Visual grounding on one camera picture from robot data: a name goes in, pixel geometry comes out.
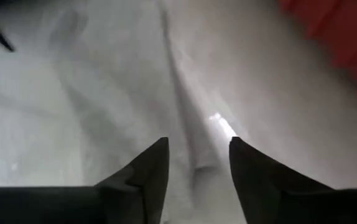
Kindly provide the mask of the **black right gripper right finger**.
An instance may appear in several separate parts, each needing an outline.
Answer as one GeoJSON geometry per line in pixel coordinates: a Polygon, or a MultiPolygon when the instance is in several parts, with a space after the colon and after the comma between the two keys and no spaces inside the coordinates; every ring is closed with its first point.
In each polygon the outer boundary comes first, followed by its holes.
{"type": "Polygon", "coordinates": [[[229,163],[247,224],[357,224],[357,189],[333,189],[239,137],[229,143],[229,163]]]}

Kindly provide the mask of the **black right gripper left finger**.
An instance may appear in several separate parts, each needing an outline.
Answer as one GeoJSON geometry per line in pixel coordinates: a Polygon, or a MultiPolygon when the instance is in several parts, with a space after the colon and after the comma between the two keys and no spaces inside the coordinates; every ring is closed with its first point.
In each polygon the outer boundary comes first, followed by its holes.
{"type": "Polygon", "coordinates": [[[159,224],[168,180],[163,137],[93,186],[0,187],[0,224],[159,224]]]}

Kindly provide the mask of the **grey garment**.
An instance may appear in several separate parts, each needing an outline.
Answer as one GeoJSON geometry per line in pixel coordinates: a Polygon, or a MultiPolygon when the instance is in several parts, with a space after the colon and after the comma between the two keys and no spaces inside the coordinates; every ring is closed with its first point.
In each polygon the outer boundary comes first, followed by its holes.
{"type": "Polygon", "coordinates": [[[91,185],[161,137],[163,224],[246,224],[238,136],[357,189],[357,86],[277,0],[5,0],[0,186],[91,185]]]}

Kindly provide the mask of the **red plastic laundry bin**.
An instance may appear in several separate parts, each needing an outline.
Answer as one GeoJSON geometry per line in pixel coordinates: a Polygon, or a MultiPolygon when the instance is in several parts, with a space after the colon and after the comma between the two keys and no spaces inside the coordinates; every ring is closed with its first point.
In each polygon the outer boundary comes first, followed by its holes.
{"type": "Polygon", "coordinates": [[[331,53],[333,64],[357,80],[357,0],[278,0],[331,53]]]}

